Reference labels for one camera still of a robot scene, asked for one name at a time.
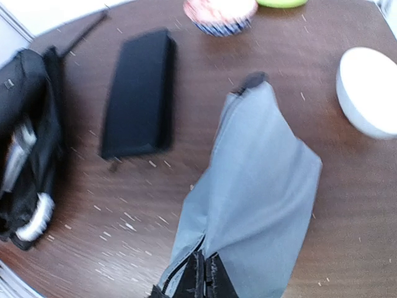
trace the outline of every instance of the black object under cloth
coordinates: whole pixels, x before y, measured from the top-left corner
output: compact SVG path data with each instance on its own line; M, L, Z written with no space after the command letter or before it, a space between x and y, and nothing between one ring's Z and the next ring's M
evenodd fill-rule
M107 106L101 157L170 147L175 55L176 44L167 29L123 44Z

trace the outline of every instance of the green plate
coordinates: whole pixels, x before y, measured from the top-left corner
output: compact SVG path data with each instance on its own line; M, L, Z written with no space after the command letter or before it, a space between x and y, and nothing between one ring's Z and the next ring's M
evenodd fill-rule
M308 0L257 0L260 5L274 8L292 8L304 5Z

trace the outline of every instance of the gray cloth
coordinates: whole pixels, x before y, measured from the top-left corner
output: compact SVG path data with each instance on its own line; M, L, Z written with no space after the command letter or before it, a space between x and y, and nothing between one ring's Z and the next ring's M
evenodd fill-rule
M321 160L297 139L269 83L229 94L210 166L186 197L171 264L219 253L240 298L279 298L310 221ZM200 248L197 245L205 237ZM173 296L184 267L166 294Z

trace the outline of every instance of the wooden table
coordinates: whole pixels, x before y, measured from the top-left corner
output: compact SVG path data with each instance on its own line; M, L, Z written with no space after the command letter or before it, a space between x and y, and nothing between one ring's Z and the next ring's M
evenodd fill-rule
M208 165L226 93L264 70L292 130L324 163L285 297L397 297L397 142L359 133L335 91L338 62L351 47L397 61L397 41L374 4L261 8L251 30L229 38L196 29L182 0L131 2L111 16L66 61L72 151L53 223L36 248L2 245L0 259L48 297L143 297L167 266L182 201ZM32 48L63 48L93 18L53 30ZM124 40L162 26L179 46L174 146L110 173L97 152L118 51Z

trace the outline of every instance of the zipper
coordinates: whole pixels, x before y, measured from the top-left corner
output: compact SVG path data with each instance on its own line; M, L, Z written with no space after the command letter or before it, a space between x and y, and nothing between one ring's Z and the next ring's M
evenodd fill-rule
M194 249L193 253L196 251L199 251L199 249L201 248L201 246L203 245L205 237L203 237L200 241L200 243L196 246L196 248ZM174 270L172 270L172 272L169 274L167 280L164 283L163 286L163 290L161 291L164 295L166 294L167 288L169 283L171 282L172 278L175 276L175 274L178 273L179 270L182 269L183 266L186 265L187 263L187 259L189 259L189 256L187 256Z

